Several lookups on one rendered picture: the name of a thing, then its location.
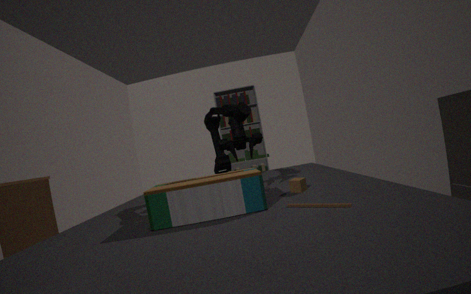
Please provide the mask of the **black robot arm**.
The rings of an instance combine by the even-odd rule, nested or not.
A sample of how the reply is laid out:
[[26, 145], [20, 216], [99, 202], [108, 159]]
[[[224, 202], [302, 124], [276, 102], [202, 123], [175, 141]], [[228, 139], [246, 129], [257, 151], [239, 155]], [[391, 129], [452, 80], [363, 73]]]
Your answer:
[[[219, 148], [219, 122], [220, 122], [220, 114], [225, 117], [230, 117], [228, 124], [230, 126], [234, 126], [236, 124], [242, 124], [243, 121], [251, 113], [251, 107], [245, 104], [244, 102], [239, 102], [239, 104], [225, 104], [222, 107], [211, 107], [209, 112], [205, 115], [204, 124], [206, 125], [206, 129], [211, 133], [214, 149], [216, 152], [216, 159], [215, 159], [215, 166], [214, 166], [214, 173], [226, 173], [231, 171], [231, 161], [228, 155], [224, 153], [224, 150], [220, 150]], [[217, 114], [218, 116], [212, 116], [213, 114]], [[236, 150], [244, 150], [246, 149], [246, 143], [234, 144], [234, 148]], [[221, 171], [225, 170], [225, 171]], [[220, 171], [220, 172], [219, 172]]]

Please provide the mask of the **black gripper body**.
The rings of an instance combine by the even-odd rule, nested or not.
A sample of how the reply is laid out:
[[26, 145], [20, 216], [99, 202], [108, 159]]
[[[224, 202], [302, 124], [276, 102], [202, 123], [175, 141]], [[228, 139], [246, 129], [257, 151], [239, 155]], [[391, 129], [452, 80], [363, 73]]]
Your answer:
[[262, 142], [262, 134], [261, 133], [254, 133], [252, 134], [252, 137], [249, 137], [249, 138], [246, 138], [246, 135], [245, 135], [245, 130], [244, 130], [244, 127], [242, 124], [236, 124], [234, 126], [231, 127], [231, 132], [232, 132], [232, 135], [233, 135], [233, 141], [229, 140], [226, 138], [226, 139], [220, 139], [218, 142], [219, 142], [219, 148], [220, 150], [226, 150], [226, 145], [227, 144], [231, 144], [233, 143], [234, 144], [240, 144], [240, 143], [247, 143], [249, 142], [250, 143], [250, 140], [252, 139], [256, 139], [257, 142], [256, 144], [259, 144]]

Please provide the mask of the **brown cardboard box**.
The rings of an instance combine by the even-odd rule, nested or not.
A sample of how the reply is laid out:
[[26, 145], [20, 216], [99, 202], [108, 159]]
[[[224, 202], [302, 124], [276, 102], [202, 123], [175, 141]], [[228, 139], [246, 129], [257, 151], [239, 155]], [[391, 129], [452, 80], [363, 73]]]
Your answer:
[[290, 193], [303, 193], [307, 190], [306, 178], [293, 178], [289, 180]]

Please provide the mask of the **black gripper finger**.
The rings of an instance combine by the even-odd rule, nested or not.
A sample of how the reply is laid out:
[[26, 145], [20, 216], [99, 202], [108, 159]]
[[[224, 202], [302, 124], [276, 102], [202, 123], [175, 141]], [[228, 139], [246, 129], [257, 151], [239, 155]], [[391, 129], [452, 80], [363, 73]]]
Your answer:
[[237, 158], [236, 151], [235, 151], [235, 148], [234, 148], [234, 146], [233, 146], [233, 143], [227, 144], [227, 145], [226, 145], [226, 150], [227, 150], [227, 151], [230, 151], [230, 152], [233, 154], [233, 156], [235, 157], [236, 161], [238, 161], [238, 158]]
[[256, 142], [257, 142], [257, 140], [256, 140], [256, 139], [252, 139], [252, 140], [250, 140], [249, 147], [250, 147], [250, 156], [251, 156], [251, 158], [252, 158], [252, 156], [253, 156], [253, 146], [255, 146], [255, 145], [256, 145]]

